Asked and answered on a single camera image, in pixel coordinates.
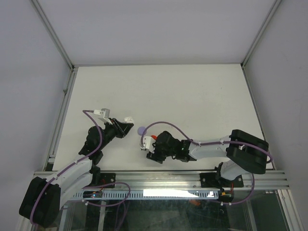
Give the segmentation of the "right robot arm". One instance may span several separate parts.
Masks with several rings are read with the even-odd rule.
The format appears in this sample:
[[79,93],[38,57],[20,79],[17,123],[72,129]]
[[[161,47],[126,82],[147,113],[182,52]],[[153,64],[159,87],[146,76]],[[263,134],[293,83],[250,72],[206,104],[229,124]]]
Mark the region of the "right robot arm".
[[146,151],[148,159],[160,164],[168,157],[184,163],[226,157],[228,161],[219,163],[215,168],[215,180],[218,185],[227,186],[244,173],[265,174],[269,144],[239,129],[234,129],[227,137],[205,143],[178,140],[168,131],[163,131],[156,138],[145,136],[141,149]]

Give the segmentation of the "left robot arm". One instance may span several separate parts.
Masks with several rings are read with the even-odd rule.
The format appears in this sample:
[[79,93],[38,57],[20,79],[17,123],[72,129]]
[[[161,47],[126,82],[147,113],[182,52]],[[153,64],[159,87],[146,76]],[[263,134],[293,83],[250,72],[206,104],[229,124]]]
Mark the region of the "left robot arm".
[[19,208],[19,215],[44,228],[57,218],[60,209],[75,193],[86,186],[95,187],[101,181],[97,164],[103,157],[102,149],[114,138],[124,138],[134,126],[132,117],[124,122],[108,118],[105,127],[89,128],[85,143],[75,160],[46,178],[31,180]]

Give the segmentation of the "white earbud case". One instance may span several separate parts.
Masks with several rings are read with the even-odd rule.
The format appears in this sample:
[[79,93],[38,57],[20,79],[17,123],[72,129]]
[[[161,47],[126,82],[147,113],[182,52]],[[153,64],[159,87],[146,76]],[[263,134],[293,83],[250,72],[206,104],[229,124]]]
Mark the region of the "white earbud case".
[[124,118],[124,121],[126,122],[126,123],[134,123],[134,120],[133,120],[133,118],[132,117],[125,117]]

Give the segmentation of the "purple earbud case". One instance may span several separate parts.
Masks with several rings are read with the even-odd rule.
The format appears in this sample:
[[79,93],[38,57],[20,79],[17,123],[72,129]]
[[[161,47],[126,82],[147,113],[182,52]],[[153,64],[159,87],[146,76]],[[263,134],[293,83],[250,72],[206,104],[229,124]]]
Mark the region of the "purple earbud case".
[[137,133],[141,136],[144,133],[145,129],[146,129],[146,127],[139,127],[137,129]]

